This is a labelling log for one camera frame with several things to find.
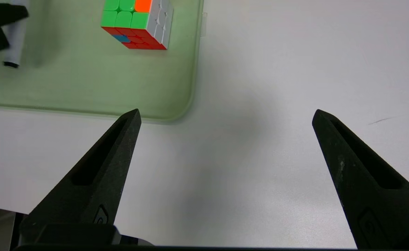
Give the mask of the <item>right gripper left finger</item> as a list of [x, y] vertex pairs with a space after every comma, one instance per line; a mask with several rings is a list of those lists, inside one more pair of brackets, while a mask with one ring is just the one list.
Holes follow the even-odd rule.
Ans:
[[120, 116], [22, 222], [22, 231], [48, 224], [113, 224], [142, 124], [138, 109]]

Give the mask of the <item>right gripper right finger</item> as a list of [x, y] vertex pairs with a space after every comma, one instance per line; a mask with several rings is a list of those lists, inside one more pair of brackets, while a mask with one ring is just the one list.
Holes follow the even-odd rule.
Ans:
[[312, 126], [358, 249], [409, 249], [409, 182], [334, 115]]

